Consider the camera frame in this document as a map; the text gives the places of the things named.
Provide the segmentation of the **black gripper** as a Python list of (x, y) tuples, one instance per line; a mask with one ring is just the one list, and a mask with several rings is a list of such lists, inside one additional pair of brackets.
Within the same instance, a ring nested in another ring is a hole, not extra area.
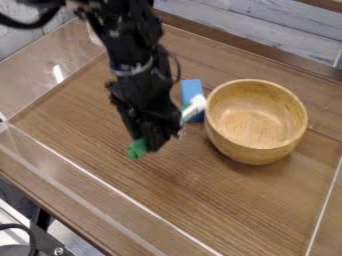
[(107, 88), (129, 133), (134, 140), (145, 134), (147, 150), (158, 152), (181, 131), (181, 111), (170, 96), (177, 83), (170, 59), (155, 56), (145, 64), (111, 60), (110, 68), (117, 80)]

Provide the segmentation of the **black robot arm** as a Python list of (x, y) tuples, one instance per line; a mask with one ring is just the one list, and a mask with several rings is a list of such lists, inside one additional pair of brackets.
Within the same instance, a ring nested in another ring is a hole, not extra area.
[(172, 89), (181, 66), (161, 44), (163, 24), (154, 0), (17, 0), (30, 7), (69, 7), (85, 20), (109, 54), (117, 79), (107, 83), (110, 99), (135, 140), (157, 152), (181, 130), (181, 112)]

